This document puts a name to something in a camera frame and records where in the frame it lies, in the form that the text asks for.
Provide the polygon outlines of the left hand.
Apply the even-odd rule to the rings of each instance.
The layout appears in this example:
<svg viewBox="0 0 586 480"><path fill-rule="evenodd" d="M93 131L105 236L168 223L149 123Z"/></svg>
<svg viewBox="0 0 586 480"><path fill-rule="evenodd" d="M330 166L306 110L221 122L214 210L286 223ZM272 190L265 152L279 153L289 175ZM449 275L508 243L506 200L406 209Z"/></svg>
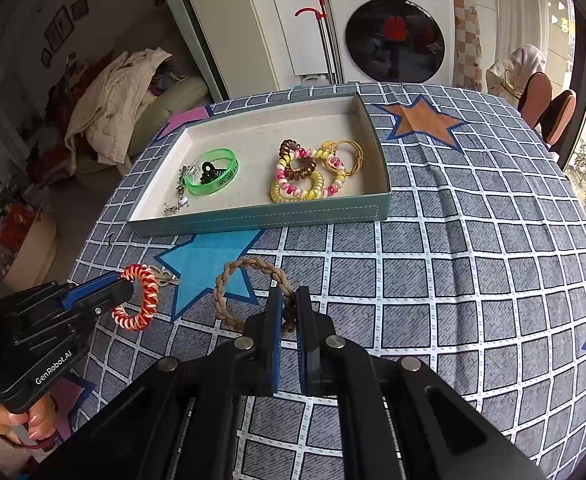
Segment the left hand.
<svg viewBox="0 0 586 480"><path fill-rule="evenodd" d="M15 414L0 404L0 436L20 445L14 429L26 426L30 440L42 441L56 430L56 405L49 393L40 398L27 412Z"/></svg>

